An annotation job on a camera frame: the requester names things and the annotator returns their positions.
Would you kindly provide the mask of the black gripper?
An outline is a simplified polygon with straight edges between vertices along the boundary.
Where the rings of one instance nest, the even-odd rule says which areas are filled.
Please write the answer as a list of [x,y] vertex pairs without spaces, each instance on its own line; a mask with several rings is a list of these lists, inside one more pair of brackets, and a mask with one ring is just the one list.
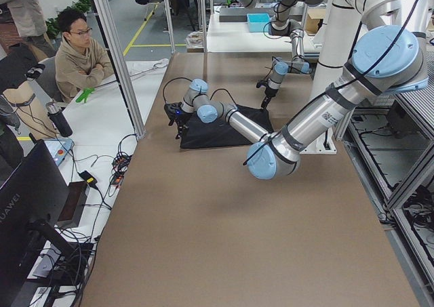
[[264,98],[264,100],[261,103],[261,106],[260,106],[261,110],[265,110],[267,108],[267,106],[269,105],[269,102],[270,102],[270,98],[274,98],[277,95],[277,92],[278,92],[277,88],[275,89],[275,88],[272,88],[268,85],[265,87],[264,94],[266,97]]
[[186,133],[186,123],[190,119],[190,113],[181,108],[182,102],[164,104],[164,111],[169,119],[168,125],[177,124],[176,139],[182,139]]

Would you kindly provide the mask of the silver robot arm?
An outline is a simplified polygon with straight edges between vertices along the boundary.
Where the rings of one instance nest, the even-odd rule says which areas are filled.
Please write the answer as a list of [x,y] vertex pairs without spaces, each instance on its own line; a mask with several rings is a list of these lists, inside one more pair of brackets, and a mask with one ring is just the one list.
[[264,100],[260,107],[261,110],[265,110],[271,99],[277,95],[280,85],[287,74],[306,75],[311,72],[309,63],[304,58],[304,28],[301,23],[290,18],[290,8],[299,1],[307,5],[318,5],[323,0],[278,0],[278,4],[274,9],[275,15],[269,22],[268,34],[270,36],[290,38],[292,59],[285,61],[282,58],[274,57],[268,75],[257,82],[257,88],[264,87]]
[[[277,0],[269,32],[294,36],[289,9],[302,1]],[[279,131],[269,133],[234,104],[213,101],[208,85],[191,82],[181,102],[165,104],[183,136],[196,115],[203,123],[223,119],[251,142],[245,164],[256,178],[291,174],[300,154],[366,99],[427,87],[425,31],[433,0],[333,0],[310,101]]]

